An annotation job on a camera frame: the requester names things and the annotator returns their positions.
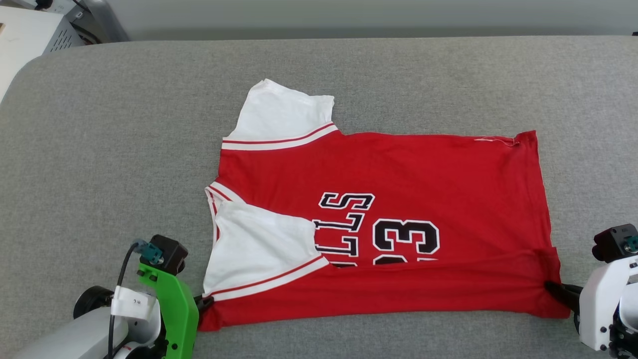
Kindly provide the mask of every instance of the gray cushion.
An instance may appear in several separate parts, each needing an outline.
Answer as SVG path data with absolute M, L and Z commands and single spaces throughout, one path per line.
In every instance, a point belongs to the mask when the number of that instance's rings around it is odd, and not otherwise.
M 0 105 L 0 357 L 114 287 L 127 246 L 211 247 L 203 188 L 248 89 L 268 77 L 336 98 L 345 133 L 536 129 L 563 280 L 600 265 L 592 237 L 638 222 L 638 42 L 631 37 L 137 42 L 29 63 Z M 129 266 L 124 284 L 136 282 Z M 571 320 L 502 312 L 301 319 L 200 333 L 195 358 L 602 358 Z

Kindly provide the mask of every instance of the white tag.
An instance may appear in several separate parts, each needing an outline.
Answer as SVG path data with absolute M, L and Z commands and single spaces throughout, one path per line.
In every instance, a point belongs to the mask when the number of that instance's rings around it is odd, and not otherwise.
M 111 301 L 111 314 L 147 321 L 154 306 L 155 297 L 117 286 Z

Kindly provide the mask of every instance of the white jersey sleeve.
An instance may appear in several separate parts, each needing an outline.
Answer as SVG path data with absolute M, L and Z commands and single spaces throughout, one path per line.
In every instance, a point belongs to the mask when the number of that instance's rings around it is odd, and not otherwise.
M 296 138 L 331 123 L 333 105 L 333 96 L 309 96 L 265 79 L 250 89 L 237 127 L 224 140 Z
M 245 203 L 216 202 L 219 238 L 204 277 L 216 302 L 282 286 L 329 264 L 315 249 L 315 225 Z

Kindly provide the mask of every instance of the white equipment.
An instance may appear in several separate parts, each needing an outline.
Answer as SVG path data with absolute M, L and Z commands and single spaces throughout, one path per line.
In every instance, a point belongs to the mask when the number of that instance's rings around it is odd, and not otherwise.
M 0 100 L 15 74 L 29 61 L 83 45 L 60 13 L 0 6 Z
M 638 1 L 86 0 L 116 41 L 631 35 Z M 100 6 L 97 15 L 95 4 Z
M 36 0 L 13 0 L 13 2 L 30 10 L 38 6 Z M 73 22 L 75 19 L 81 19 L 84 16 L 82 8 L 72 0 L 53 0 L 51 6 L 43 9 L 43 11 L 62 14 L 70 22 Z
M 638 358 L 638 231 L 631 224 L 594 237 L 592 253 L 607 264 L 597 268 L 585 287 L 545 283 L 547 290 L 574 311 L 581 342 L 612 358 Z
M 144 293 L 133 292 L 126 288 L 120 288 L 120 291 L 127 291 L 127 296 L 120 298 L 133 298 L 130 295 L 148 297 Z M 75 305 L 73 316 L 76 317 L 80 314 L 79 316 L 23 349 L 15 359 L 104 358 L 108 349 L 108 322 L 114 308 L 113 306 L 102 307 L 101 305 L 106 305 L 112 295 L 114 295 L 112 291 L 102 287 L 88 289 Z M 149 302 L 146 306 L 148 311 L 143 315 L 147 316 L 145 319 L 115 317 L 113 343 L 117 350 L 114 359 L 127 358 L 136 349 L 145 350 L 152 346 L 160 336 L 160 303 L 155 298 L 153 300 L 154 302 Z

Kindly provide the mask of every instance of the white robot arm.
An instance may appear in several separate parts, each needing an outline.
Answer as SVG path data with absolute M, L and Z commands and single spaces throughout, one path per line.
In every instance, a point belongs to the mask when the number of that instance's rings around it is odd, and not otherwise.
M 607 264 L 597 268 L 585 287 L 554 282 L 547 290 L 574 311 L 581 342 L 612 358 L 638 358 L 638 231 L 631 224 L 610 228 L 594 237 L 594 257 Z
M 75 305 L 75 319 L 24 348 L 15 359 L 97 359 L 108 352 L 108 323 L 112 291 L 102 287 L 88 289 Z M 115 317 L 113 330 L 114 359 L 146 357 L 161 330 L 160 304 L 155 300 L 148 320 Z

